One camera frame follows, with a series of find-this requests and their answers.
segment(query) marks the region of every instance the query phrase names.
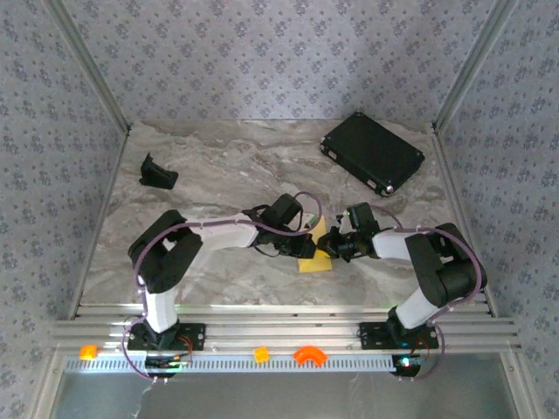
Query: orange object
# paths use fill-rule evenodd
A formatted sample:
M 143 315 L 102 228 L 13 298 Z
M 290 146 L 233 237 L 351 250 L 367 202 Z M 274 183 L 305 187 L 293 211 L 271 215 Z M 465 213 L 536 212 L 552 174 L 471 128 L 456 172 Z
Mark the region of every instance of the orange object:
M 268 362 L 270 360 L 267 347 L 257 347 L 254 351 L 252 351 L 252 353 L 254 354 L 254 361 L 257 364 L 261 362 Z
M 293 354 L 293 357 L 295 362 L 299 365 L 303 365 L 305 362 L 311 360 L 319 367 L 328 359 L 326 354 L 324 354 L 319 347 L 302 347 Z
M 97 358 L 99 349 L 95 345 L 85 345 L 79 349 L 79 358 L 82 361 L 92 361 Z

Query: yellow block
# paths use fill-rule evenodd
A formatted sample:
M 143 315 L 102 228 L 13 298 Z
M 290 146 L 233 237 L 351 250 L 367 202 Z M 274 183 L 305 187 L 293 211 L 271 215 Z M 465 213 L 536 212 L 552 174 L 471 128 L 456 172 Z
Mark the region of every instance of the yellow block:
M 82 361 L 92 361 L 97 358 L 99 349 L 95 345 L 85 345 L 79 350 L 79 358 Z
M 252 351 L 252 353 L 254 354 L 254 361 L 257 364 L 261 362 L 268 362 L 270 360 L 267 347 L 257 347 Z
M 324 216 L 321 218 L 316 227 L 311 231 L 313 234 L 313 241 L 318 244 L 318 239 L 326 234 L 326 220 Z M 324 251 L 317 250 L 312 259 L 297 259 L 299 265 L 299 272 L 320 272 L 332 271 L 332 259 Z

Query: black case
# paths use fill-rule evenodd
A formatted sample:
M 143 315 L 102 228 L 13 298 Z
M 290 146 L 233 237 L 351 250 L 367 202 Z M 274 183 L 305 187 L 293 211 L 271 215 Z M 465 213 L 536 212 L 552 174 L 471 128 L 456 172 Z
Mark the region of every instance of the black case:
M 425 160 L 420 150 L 360 112 L 323 138 L 321 152 L 380 196 L 396 192 Z

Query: marble surface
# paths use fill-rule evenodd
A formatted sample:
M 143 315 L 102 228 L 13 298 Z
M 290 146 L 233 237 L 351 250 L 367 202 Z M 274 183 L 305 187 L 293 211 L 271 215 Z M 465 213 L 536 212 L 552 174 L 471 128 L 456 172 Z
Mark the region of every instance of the marble surface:
M 419 171 L 390 198 L 376 196 L 319 150 L 321 137 L 338 120 L 214 121 L 183 123 L 165 134 L 136 123 L 122 157 L 107 217 L 86 278 L 82 303 L 137 302 L 131 243 L 163 211 L 188 219 L 232 215 L 282 193 L 313 191 L 323 202 L 328 227 L 347 205 L 367 201 L 396 213 L 404 225 L 451 221 L 430 136 L 383 123 L 421 149 Z M 146 153 L 179 173 L 173 190 L 138 183 Z M 308 210 L 310 200 L 301 198 Z M 381 227 L 393 222 L 376 214 Z M 187 304 L 368 305 L 391 307 L 417 287 L 402 261 L 338 259 L 334 269 L 302 273 L 297 261 L 266 258 L 252 249 L 199 255 L 180 284 L 177 302 Z

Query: blue patterned wall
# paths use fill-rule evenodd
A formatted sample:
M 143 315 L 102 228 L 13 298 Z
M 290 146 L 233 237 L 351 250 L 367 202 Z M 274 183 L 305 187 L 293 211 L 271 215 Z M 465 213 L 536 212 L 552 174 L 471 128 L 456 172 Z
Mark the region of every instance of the blue patterned wall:
M 419 125 L 493 0 L 65 0 L 129 120 Z
M 0 4 L 0 417 L 67 315 L 122 139 L 39 0 Z
M 522 1 L 444 133 L 500 312 L 559 417 L 559 5 Z

